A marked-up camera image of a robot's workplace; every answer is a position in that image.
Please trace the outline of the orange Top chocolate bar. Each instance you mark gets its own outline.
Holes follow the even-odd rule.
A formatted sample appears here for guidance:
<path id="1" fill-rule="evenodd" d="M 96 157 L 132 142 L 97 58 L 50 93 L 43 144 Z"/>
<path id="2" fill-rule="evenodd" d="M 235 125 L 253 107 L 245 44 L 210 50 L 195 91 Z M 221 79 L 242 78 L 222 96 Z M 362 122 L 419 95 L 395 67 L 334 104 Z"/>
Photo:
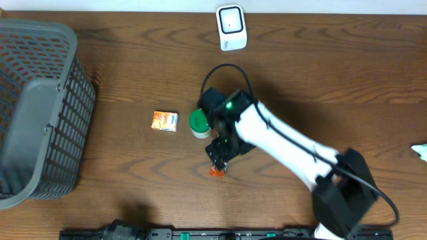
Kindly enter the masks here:
<path id="1" fill-rule="evenodd" d="M 226 169 L 228 167 L 228 164 L 225 164 L 225 167 L 222 170 L 219 170 L 215 165 L 211 166 L 209 175 L 211 177 L 224 177 L 226 174 Z"/>

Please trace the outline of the green lid jar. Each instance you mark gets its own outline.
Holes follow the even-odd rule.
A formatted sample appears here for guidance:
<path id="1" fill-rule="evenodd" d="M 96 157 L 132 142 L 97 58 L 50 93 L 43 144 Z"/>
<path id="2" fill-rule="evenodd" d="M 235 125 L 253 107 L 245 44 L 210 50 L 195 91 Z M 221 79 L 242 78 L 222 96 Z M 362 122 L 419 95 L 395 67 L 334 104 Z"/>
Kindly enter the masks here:
<path id="1" fill-rule="evenodd" d="M 208 124 L 205 113 L 201 109 L 196 109 L 191 113 L 189 126 L 193 136 L 198 139 L 205 139 L 211 135 L 212 129 Z"/>

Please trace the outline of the orange small box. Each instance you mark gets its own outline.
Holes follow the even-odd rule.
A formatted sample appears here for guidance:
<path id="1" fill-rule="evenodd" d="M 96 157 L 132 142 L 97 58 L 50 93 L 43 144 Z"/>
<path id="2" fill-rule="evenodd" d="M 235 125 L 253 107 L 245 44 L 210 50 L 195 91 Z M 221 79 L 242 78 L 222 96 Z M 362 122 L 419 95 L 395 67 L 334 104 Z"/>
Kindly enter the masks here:
<path id="1" fill-rule="evenodd" d="M 160 131 L 177 131 L 178 113 L 155 111 L 151 128 Z"/>

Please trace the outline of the teal wet wipes pack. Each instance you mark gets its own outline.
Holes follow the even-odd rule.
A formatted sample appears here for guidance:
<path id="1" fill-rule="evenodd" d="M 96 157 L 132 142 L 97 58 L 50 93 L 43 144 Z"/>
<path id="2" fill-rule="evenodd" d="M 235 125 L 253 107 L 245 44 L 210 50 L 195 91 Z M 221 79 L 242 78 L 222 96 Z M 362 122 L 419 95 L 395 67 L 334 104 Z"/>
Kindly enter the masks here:
<path id="1" fill-rule="evenodd" d="M 419 157 L 423 161 L 427 161 L 427 144 L 426 143 L 422 145 L 413 145 L 411 146 L 411 149 L 417 152 L 417 154 L 419 154 Z"/>

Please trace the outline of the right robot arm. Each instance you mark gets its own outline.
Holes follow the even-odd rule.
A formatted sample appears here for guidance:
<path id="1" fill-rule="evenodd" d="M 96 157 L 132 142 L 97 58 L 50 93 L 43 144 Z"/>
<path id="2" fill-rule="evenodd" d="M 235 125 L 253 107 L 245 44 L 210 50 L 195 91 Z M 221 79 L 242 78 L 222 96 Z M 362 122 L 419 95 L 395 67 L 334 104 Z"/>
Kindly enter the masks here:
<path id="1" fill-rule="evenodd" d="M 228 162 L 259 148 L 296 175 L 312 194 L 319 225 L 314 236 L 345 239 L 378 196 L 363 156 L 349 149 L 341 154 L 319 144 L 274 116 L 250 94 L 238 90 L 229 97 L 213 87 L 201 94 L 197 106 L 218 136 L 205 148 L 213 165 L 224 170 Z"/>

